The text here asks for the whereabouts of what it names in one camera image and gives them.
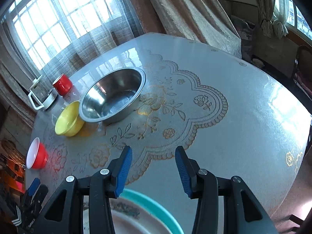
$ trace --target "screw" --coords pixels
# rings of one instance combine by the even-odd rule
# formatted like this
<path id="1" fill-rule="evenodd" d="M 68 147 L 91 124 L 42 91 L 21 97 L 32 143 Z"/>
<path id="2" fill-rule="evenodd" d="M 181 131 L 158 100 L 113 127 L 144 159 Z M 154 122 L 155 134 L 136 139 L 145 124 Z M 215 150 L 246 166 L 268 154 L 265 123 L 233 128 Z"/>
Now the screw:
<path id="1" fill-rule="evenodd" d="M 100 173 L 101 173 L 102 175 L 107 175 L 108 173 L 110 173 L 110 170 L 109 170 L 109 169 L 102 169 L 102 170 L 100 171 Z"/>
<path id="2" fill-rule="evenodd" d="M 198 174 L 207 175 L 208 171 L 206 169 L 199 169 Z"/>
<path id="3" fill-rule="evenodd" d="M 74 176 L 68 176 L 68 177 L 66 178 L 66 181 L 67 181 L 67 182 L 73 182 L 74 179 L 75 179 Z"/>
<path id="4" fill-rule="evenodd" d="M 232 180 L 233 180 L 234 182 L 236 182 L 236 183 L 241 182 L 241 178 L 238 177 L 238 176 L 234 176 L 234 177 L 232 178 Z"/>

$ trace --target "embossed tablecloth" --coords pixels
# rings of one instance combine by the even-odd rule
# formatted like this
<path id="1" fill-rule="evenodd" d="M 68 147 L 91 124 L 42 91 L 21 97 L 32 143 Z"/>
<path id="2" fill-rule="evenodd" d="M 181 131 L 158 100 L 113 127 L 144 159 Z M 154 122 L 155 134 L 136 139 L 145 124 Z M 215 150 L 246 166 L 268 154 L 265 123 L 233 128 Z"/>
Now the embossed tablecloth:
<path id="1" fill-rule="evenodd" d="M 66 105 L 108 72 L 131 66 L 147 77 L 132 114 L 109 126 L 85 123 L 74 137 L 55 134 Z M 91 176 L 129 145 L 127 188 L 158 201 L 191 233 L 197 201 L 183 192 L 174 161 L 177 146 L 216 176 L 241 176 L 269 214 L 287 195 L 301 164 L 308 111 L 261 70 L 206 44 L 146 34 L 93 60 L 71 80 L 71 92 L 37 114 L 32 132 L 31 140 L 40 138 L 49 159 L 43 170 L 27 170 L 26 186 L 38 176 L 49 188 L 47 197 L 66 176 Z"/>

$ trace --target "red cup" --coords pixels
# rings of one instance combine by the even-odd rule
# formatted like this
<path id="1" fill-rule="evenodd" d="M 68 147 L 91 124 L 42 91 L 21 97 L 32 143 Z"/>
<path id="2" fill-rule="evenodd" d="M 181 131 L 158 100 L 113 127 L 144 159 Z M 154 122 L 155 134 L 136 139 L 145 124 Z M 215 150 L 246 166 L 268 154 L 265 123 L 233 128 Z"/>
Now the red cup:
<path id="1" fill-rule="evenodd" d="M 29 146 L 26 157 L 26 166 L 28 169 L 41 169 L 45 167 L 47 160 L 48 153 L 46 152 L 46 148 L 40 142 L 39 137 L 37 137 Z"/>
<path id="2" fill-rule="evenodd" d="M 54 81 L 53 86 L 61 96 L 65 96 L 73 88 L 73 83 L 62 74 Z"/>

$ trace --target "bowl rim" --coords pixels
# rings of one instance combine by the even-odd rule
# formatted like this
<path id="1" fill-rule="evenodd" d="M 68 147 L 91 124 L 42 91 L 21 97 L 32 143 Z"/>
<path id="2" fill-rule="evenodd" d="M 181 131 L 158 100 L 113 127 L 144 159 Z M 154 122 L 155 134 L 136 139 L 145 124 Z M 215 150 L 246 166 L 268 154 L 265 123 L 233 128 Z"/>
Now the bowl rim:
<path id="1" fill-rule="evenodd" d="M 65 109 L 60 113 L 60 115 L 59 115 L 59 117 L 62 115 L 62 113 L 66 110 L 66 108 L 68 108 L 71 104 L 73 104 L 73 103 L 76 103 L 76 102 L 79 102 L 79 100 L 76 100 L 76 101 L 73 101 L 73 102 L 71 102 L 68 106 L 66 106 L 65 107 Z M 65 131 L 63 131 L 62 133 L 57 133 L 57 122 L 58 122 L 58 120 L 59 120 L 59 117 L 57 118 L 57 122 L 55 123 L 55 129 L 54 129 L 54 131 L 55 131 L 55 133 L 57 134 L 57 135 L 64 135 L 64 134 L 66 134 L 73 126 L 74 126 L 74 124 L 76 123 L 76 121 L 77 121 L 77 117 L 79 116 L 79 113 L 77 114 L 77 116 L 76 116 L 76 118 L 74 119 L 74 121 L 67 127 L 67 129 L 65 130 Z"/>
<path id="2" fill-rule="evenodd" d="M 120 109 L 118 109 L 115 113 L 101 117 L 101 118 L 88 118 L 86 117 L 83 112 L 82 112 L 82 103 L 83 100 L 85 99 L 85 96 L 88 94 L 88 92 L 91 90 L 91 88 L 96 85 L 100 80 L 102 80 L 104 77 L 107 77 L 108 75 L 115 73 L 116 71 L 119 70 L 125 70 L 125 69 L 131 69 L 131 70 L 135 70 L 137 72 L 139 72 L 139 74 L 141 75 L 141 84 L 137 90 L 137 92 L 135 93 L 135 95 Z M 123 109 L 127 108 L 135 99 L 137 99 L 137 97 L 141 94 L 143 87 L 145 86 L 146 83 L 146 74 L 144 72 L 143 69 L 141 68 L 137 68 L 137 67 L 127 67 L 127 68 L 119 68 L 119 69 L 115 69 L 112 72 L 107 73 L 105 76 L 102 76 L 100 79 L 98 79 L 91 87 L 88 88 L 88 90 L 86 91 L 86 93 L 83 95 L 83 97 L 80 98 L 80 104 L 79 104 L 79 115 L 80 118 L 82 120 L 84 120 L 85 122 L 101 122 L 101 121 L 105 121 L 115 115 L 117 115 L 118 113 L 120 113 Z"/>

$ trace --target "metal bowl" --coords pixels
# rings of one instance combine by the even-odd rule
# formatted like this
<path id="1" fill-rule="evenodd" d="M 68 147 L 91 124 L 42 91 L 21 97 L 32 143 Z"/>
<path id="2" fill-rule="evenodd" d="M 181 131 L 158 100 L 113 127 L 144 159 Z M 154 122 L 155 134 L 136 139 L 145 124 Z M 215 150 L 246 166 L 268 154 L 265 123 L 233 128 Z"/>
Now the metal bowl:
<path id="1" fill-rule="evenodd" d="M 80 117 L 86 122 L 105 123 L 126 118 L 138 106 L 145 81 L 140 68 L 121 68 L 107 74 L 80 101 Z"/>

